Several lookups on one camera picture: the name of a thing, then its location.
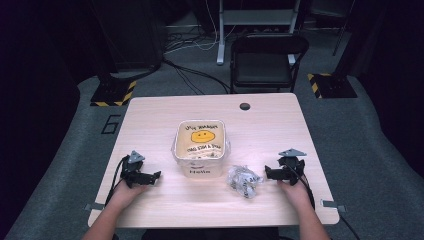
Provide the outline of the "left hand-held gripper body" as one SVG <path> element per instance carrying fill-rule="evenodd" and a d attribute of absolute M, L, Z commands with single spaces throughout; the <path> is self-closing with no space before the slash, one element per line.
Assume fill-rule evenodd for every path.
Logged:
<path fill-rule="evenodd" d="M 143 174 L 140 172 L 144 159 L 145 157 L 135 150 L 122 159 L 120 177 L 126 182 L 129 188 L 131 188 L 134 183 L 144 185 Z"/>

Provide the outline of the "person's left hand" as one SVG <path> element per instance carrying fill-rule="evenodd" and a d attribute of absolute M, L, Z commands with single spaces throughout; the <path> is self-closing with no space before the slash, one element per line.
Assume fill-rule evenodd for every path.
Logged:
<path fill-rule="evenodd" d="M 121 180 L 115 187 L 107 206 L 112 207 L 115 210 L 124 210 L 137 196 L 147 189 L 148 187 L 146 185 L 138 184 L 129 187 L 124 180 Z"/>

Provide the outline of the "black stand base striped tape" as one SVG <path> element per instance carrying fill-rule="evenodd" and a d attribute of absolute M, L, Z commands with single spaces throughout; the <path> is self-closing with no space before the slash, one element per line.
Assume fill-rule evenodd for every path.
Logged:
<path fill-rule="evenodd" d="M 312 91 L 316 98 L 356 98 L 357 94 L 346 77 L 337 78 L 331 74 L 308 74 Z"/>
<path fill-rule="evenodd" d="M 113 76 L 100 78 L 100 83 L 90 100 L 91 106 L 108 107 L 126 105 L 136 86 L 135 80 Z"/>

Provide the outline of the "white bin with smiley face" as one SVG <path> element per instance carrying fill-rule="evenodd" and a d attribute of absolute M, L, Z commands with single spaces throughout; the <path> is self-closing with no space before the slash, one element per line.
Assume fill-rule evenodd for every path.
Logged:
<path fill-rule="evenodd" d="M 183 174 L 194 179 L 220 177 L 230 152 L 226 126 L 221 120 L 182 121 L 172 146 Z"/>

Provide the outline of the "white metal desk frame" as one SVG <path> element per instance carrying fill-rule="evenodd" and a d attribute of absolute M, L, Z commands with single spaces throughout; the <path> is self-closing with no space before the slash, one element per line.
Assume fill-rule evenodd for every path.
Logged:
<path fill-rule="evenodd" d="M 225 26 L 283 26 L 285 34 L 293 34 L 301 0 L 284 9 L 226 10 L 224 0 L 219 0 L 219 44 L 216 63 L 221 66 L 225 59 Z"/>

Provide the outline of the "black folding chair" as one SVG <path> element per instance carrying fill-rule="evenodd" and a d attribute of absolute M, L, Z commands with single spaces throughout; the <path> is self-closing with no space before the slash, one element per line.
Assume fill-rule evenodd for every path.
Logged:
<path fill-rule="evenodd" d="M 294 91 L 300 62 L 309 49 L 299 35 L 250 35 L 231 46 L 230 92 L 242 88 L 288 88 Z"/>

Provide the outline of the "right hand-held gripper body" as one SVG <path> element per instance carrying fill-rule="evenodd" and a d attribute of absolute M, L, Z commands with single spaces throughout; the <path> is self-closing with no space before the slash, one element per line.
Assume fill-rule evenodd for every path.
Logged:
<path fill-rule="evenodd" d="M 306 153 L 296 150 L 288 149 L 282 152 L 279 152 L 280 159 L 278 163 L 282 171 L 282 179 L 288 180 L 290 185 L 295 185 L 300 178 L 304 175 L 305 162 L 299 160 L 299 156 L 306 156 Z"/>

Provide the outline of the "clear plastic wrapper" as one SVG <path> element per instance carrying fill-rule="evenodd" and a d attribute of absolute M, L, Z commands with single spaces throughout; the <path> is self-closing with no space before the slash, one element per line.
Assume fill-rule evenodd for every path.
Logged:
<path fill-rule="evenodd" d="M 247 166 L 234 165 L 227 175 L 227 184 L 241 196 L 254 198 L 256 187 L 263 182 L 263 178 L 250 170 Z"/>

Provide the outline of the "person's right hand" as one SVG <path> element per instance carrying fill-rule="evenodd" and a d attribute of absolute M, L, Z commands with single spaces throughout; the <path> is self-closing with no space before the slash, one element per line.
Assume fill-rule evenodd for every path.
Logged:
<path fill-rule="evenodd" d="M 277 185 L 282 189 L 289 203 L 296 211 L 300 212 L 306 209 L 312 209 L 307 189 L 303 183 L 298 182 L 291 186 L 283 181 L 278 181 Z"/>

